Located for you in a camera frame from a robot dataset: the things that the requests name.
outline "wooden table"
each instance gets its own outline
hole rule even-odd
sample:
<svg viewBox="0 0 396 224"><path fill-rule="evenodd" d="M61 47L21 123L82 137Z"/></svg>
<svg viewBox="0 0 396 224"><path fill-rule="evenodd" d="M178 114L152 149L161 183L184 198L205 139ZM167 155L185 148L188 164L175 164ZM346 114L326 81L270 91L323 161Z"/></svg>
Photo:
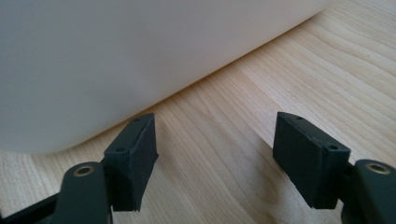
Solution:
<svg viewBox="0 0 396 224"><path fill-rule="evenodd" d="M274 162L277 111L350 147L352 163L396 166L396 3L336 0L145 111L160 158L141 212L115 223L341 223L341 203L310 209ZM101 160L125 124L59 153L0 152L3 216L59 191L74 164Z"/></svg>

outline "black mechanical arm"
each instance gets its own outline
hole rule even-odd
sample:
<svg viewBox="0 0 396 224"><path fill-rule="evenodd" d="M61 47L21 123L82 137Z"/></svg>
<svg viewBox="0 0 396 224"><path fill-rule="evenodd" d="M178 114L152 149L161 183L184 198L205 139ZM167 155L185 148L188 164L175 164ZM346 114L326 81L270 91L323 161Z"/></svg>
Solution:
<svg viewBox="0 0 396 224"><path fill-rule="evenodd" d="M350 152L306 119L277 114L274 159L310 207L334 209L340 199L344 224L396 223L395 169L371 160L352 165ZM58 194L0 224L112 223L112 210L140 210L157 158L154 115L148 114L122 130L101 162L69 169Z"/></svg>

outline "small hole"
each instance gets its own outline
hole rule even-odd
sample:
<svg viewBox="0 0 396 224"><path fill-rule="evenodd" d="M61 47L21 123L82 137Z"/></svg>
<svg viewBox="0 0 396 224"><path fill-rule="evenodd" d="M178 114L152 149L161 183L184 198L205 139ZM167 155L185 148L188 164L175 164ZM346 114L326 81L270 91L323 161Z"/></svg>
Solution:
<svg viewBox="0 0 396 224"><path fill-rule="evenodd" d="M79 175L85 175L85 174L87 174L90 170L91 170L91 168L89 168L89 167L83 167L83 168L79 169L79 170L77 171L77 173L78 173Z"/></svg>
<svg viewBox="0 0 396 224"><path fill-rule="evenodd" d="M331 149L338 149L338 147L335 146L335 145L329 145L329 148L331 148Z"/></svg>
<svg viewBox="0 0 396 224"><path fill-rule="evenodd" d="M387 167L380 165L380 164L368 163L368 164L366 164L366 167L367 167L367 169L369 169L375 173L381 174L381 175L390 174L390 170Z"/></svg>
<svg viewBox="0 0 396 224"><path fill-rule="evenodd" d="M123 152L123 151L125 151L125 148L124 148L124 147L118 147L118 148L116 148L116 152Z"/></svg>
<svg viewBox="0 0 396 224"><path fill-rule="evenodd" d="M82 166L82 167L79 167L78 169L76 169L75 172L73 173L73 175L84 176L84 175L88 175L88 174L92 173L93 170L94 169L92 166Z"/></svg>

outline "white object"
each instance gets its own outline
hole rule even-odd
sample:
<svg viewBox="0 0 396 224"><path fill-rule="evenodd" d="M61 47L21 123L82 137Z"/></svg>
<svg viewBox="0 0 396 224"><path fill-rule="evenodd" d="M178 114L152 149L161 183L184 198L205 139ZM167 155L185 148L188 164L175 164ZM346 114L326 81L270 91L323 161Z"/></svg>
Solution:
<svg viewBox="0 0 396 224"><path fill-rule="evenodd" d="M81 143L321 11L328 0L0 2L0 149Z"/></svg>

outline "wood grain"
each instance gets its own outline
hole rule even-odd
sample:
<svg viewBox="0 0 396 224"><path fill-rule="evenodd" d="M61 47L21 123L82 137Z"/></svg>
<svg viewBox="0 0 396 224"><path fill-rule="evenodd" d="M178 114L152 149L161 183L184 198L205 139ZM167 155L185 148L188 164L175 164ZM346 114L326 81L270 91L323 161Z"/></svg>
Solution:
<svg viewBox="0 0 396 224"><path fill-rule="evenodd" d="M272 159L277 111L352 148L351 162L396 166L396 3L334 1L145 111L160 158L141 212L115 223L341 223L341 203L310 209ZM125 124L59 153L0 152L3 216L57 192L74 164L101 160Z"/></svg>

